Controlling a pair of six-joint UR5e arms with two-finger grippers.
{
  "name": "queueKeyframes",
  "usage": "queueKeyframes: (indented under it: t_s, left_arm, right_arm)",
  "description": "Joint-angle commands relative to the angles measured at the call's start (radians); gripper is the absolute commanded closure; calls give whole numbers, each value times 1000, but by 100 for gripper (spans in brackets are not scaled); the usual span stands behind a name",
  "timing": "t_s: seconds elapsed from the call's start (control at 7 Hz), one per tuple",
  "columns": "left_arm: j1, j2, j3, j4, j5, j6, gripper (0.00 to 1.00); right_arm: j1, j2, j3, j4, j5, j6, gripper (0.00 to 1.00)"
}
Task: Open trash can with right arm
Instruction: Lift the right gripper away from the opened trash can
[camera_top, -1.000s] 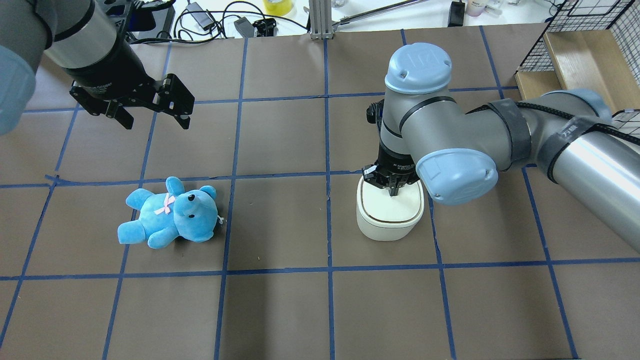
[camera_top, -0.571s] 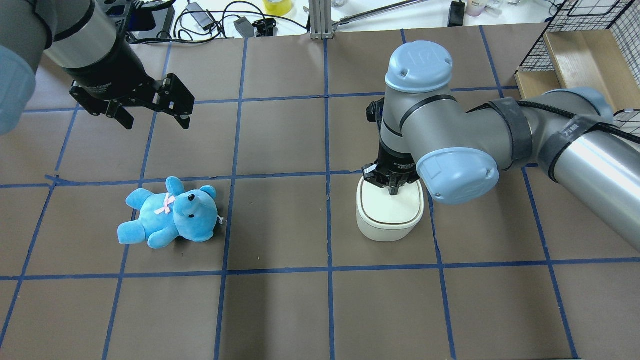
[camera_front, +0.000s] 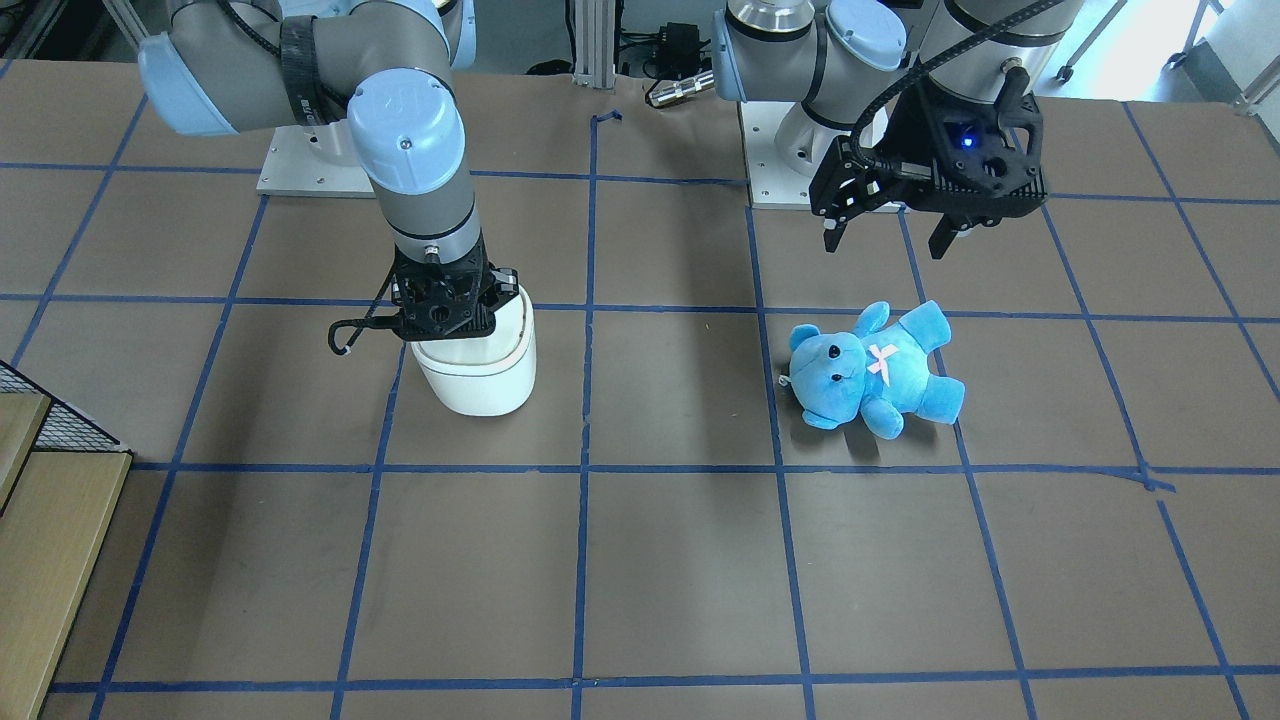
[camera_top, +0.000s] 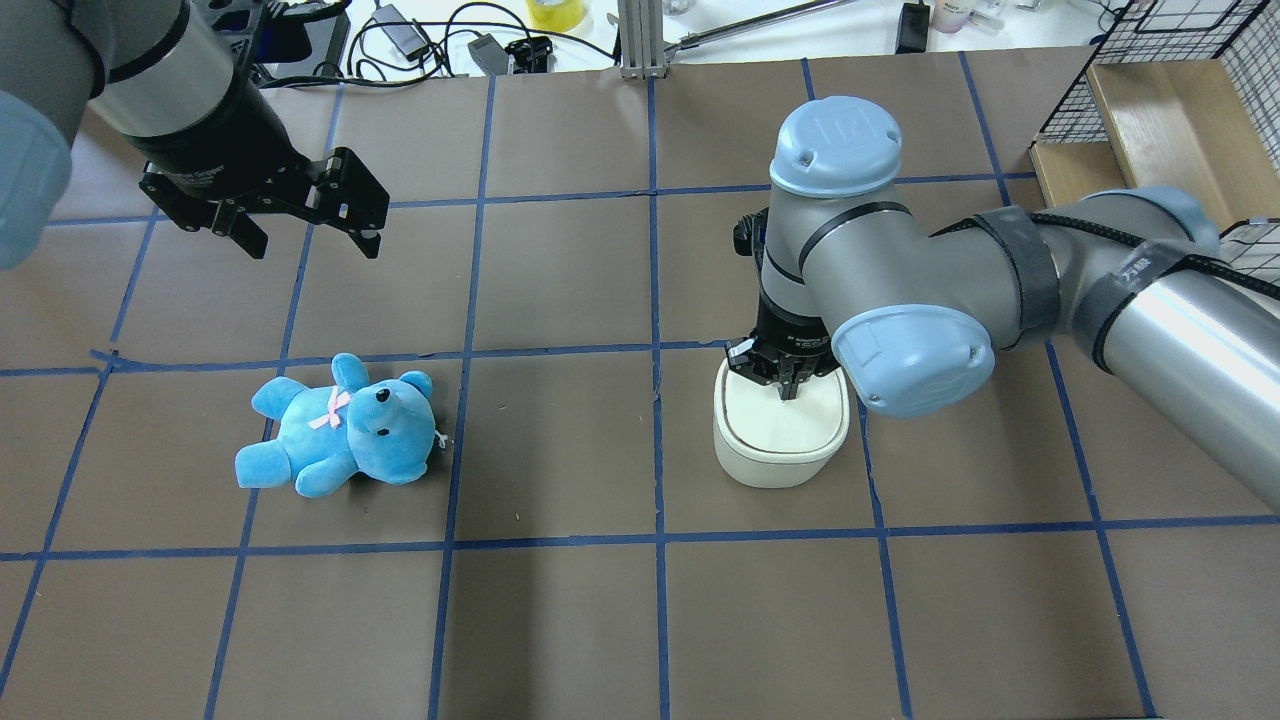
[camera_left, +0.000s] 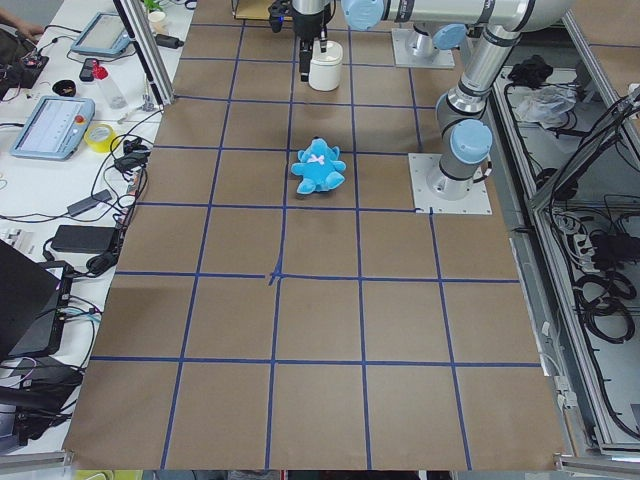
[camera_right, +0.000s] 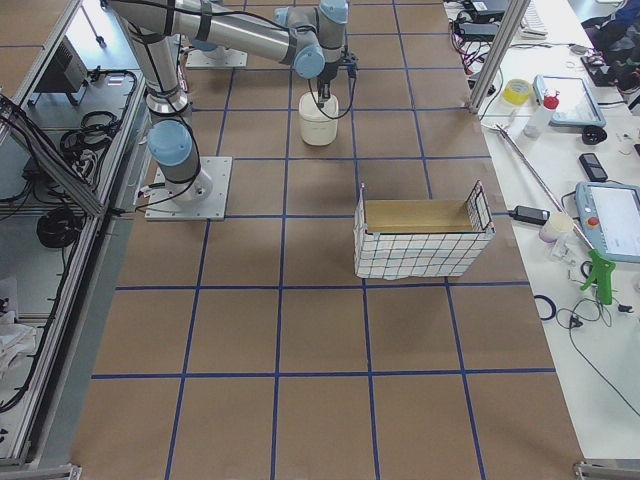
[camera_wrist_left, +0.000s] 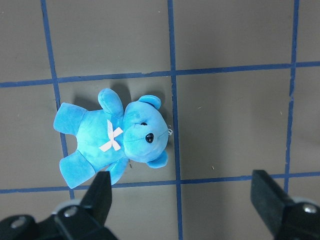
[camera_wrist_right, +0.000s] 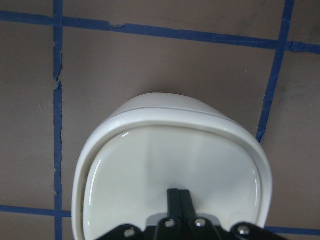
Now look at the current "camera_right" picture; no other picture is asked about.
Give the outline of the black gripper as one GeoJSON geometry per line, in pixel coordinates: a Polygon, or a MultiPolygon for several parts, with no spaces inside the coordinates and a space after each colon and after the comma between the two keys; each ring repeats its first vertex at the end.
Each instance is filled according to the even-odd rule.
{"type": "Polygon", "coordinates": [[[324,109],[328,105],[328,99],[331,97],[331,82],[336,78],[338,69],[338,62],[326,63],[322,72],[316,78],[316,91],[320,109],[324,109]]]}

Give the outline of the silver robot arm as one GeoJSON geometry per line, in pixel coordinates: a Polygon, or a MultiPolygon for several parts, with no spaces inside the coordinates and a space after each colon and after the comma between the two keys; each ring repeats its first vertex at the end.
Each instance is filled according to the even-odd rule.
{"type": "Polygon", "coordinates": [[[145,79],[152,123],[148,149],[164,175],[168,195],[179,202],[192,201],[198,195],[201,162],[169,38],[132,23],[126,33],[145,79]]]}
{"type": "Polygon", "coordinates": [[[169,40],[183,35],[197,47],[213,44],[291,66],[315,79],[322,100],[341,67],[355,68],[346,46],[348,3],[321,1],[316,6],[279,8],[274,19],[227,9],[212,1],[111,1],[144,75],[147,105],[159,116],[188,109],[169,40]]]}

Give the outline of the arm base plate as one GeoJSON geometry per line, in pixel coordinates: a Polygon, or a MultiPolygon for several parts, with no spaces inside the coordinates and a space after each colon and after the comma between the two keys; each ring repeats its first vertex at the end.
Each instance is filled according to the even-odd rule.
{"type": "Polygon", "coordinates": [[[150,193],[148,221],[220,221],[225,217],[233,159],[231,157],[202,156],[201,172],[193,184],[183,186],[167,183],[159,167],[155,182],[163,186],[150,193]]]}
{"type": "Polygon", "coordinates": [[[248,55],[235,49],[218,47],[203,51],[193,49],[187,55],[186,68],[192,70],[222,70],[245,68],[248,55]]]}

